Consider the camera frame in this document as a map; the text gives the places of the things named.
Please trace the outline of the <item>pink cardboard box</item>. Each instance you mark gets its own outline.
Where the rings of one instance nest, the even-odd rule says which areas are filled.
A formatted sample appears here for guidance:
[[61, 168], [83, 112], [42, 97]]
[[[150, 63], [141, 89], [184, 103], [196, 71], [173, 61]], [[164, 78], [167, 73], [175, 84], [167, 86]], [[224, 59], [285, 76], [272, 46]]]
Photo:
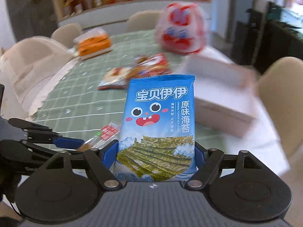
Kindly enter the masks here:
[[195, 120], [243, 137], [257, 118], [255, 74], [252, 70], [197, 54], [185, 57], [177, 73], [192, 74]]

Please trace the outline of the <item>beige chair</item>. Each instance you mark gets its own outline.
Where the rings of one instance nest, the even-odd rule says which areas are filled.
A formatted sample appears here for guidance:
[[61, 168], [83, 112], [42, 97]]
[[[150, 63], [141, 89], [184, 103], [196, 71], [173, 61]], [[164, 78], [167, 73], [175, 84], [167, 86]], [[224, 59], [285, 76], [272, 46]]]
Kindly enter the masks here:
[[161, 10], [145, 10], [133, 14], [127, 21], [126, 32], [155, 29]]
[[75, 43], [73, 40], [83, 34], [83, 30], [78, 23], [71, 23], [65, 26], [59, 27], [54, 33], [51, 35], [53, 40], [61, 43], [67, 48], [72, 48]]
[[302, 60], [274, 62], [258, 80], [258, 93], [290, 158], [302, 145]]

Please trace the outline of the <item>red roast chicken packet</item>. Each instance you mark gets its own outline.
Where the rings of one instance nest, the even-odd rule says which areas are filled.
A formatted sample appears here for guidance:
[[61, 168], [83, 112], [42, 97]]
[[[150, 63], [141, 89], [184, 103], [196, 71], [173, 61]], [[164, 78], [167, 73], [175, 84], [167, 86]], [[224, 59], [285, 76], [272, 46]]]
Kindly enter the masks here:
[[131, 68], [128, 77], [130, 79], [141, 79], [170, 74], [171, 72], [170, 64], [165, 54], [140, 55], [135, 58], [135, 65]]

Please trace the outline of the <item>white red rice cracker packet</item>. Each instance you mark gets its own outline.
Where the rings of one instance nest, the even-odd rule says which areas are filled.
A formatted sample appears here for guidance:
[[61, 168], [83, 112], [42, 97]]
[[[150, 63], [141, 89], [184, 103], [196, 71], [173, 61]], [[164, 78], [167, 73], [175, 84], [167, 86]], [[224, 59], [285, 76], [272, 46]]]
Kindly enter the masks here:
[[97, 89], [126, 89], [128, 84], [127, 76], [130, 71], [130, 67], [112, 68], [103, 76]]

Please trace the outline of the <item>beige chair right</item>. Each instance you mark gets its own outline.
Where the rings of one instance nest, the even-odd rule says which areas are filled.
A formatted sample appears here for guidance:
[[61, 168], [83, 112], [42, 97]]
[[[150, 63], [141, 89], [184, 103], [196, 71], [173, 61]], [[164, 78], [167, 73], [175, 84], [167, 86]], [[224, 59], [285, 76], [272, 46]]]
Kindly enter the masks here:
[[290, 158], [302, 145], [302, 60], [274, 62], [258, 80], [258, 93]]

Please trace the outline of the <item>beige chair far middle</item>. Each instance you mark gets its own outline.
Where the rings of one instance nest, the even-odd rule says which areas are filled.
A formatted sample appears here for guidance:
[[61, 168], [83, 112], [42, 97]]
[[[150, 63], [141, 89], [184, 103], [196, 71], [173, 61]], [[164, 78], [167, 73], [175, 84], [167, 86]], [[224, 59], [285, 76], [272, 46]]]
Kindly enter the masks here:
[[126, 32], [155, 29], [161, 10], [145, 10], [133, 14], [127, 21]]

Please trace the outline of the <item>black aquarium cabinet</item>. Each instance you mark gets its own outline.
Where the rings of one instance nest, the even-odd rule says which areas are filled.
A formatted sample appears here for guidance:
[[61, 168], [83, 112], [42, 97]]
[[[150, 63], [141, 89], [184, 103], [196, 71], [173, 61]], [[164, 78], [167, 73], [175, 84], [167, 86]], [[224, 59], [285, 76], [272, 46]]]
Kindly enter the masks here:
[[282, 7], [268, 2], [265, 23], [263, 15], [250, 8], [247, 22], [237, 21], [232, 49], [233, 60], [252, 65], [261, 74], [280, 58], [302, 59], [302, 26], [281, 21]]

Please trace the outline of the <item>blue seaweed snack packet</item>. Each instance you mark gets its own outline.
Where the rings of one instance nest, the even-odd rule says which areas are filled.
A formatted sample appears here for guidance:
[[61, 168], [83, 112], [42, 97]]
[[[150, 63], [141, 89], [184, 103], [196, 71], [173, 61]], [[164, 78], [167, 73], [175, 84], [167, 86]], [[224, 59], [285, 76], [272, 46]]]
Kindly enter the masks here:
[[113, 167], [123, 181], [187, 181], [195, 162], [193, 75], [131, 79]]

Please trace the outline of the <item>orange tissue box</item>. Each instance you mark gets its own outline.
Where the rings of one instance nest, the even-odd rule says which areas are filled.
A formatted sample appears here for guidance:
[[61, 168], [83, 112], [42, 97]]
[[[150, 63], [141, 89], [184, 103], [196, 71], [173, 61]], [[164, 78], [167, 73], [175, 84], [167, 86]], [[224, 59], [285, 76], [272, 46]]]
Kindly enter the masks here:
[[112, 51], [110, 36], [102, 27], [95, 27], [81, 34], [73, 42], [77, 45], [77, 52], [81, 60]]

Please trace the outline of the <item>beige chair far left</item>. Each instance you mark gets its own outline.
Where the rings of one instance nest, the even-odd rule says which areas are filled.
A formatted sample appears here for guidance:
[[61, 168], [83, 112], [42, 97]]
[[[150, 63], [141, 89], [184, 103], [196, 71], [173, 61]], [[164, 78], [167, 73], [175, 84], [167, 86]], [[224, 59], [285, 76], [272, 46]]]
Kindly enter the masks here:
[[59, 27], [54, 33], [51, 35], [53, 40], [61, 43], [67, 48], [72, 48], [75, 43], [73, 40], [83, 34], [83, 30], [78, 23], [71, 23], [65, 26]]

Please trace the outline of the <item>small clear candy packet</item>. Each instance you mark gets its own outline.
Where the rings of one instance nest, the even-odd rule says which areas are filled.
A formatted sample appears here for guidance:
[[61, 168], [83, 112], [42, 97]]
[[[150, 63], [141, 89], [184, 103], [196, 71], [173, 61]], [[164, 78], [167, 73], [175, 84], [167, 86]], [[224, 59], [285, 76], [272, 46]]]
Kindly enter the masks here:
[[102, 149], [112, 140], [117, 139], [119, 132], [120, 125], [111, 122], [99, 129], [92, 138], [88, 139], [79, 148], [77, 148], [77, 151], [84, 152], [85, 150], [93, 148]]

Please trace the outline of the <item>red white rabbit plush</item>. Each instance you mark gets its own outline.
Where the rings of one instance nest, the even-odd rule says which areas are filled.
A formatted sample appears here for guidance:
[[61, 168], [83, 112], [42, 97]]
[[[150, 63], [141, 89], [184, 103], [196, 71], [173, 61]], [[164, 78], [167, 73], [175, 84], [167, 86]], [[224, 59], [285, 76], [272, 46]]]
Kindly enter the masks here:
[[197, 3], [173, 2], [160, 13], [155, 40], [163, 49], [178, 53], [198, 53], [206, 46], [204, 13]]

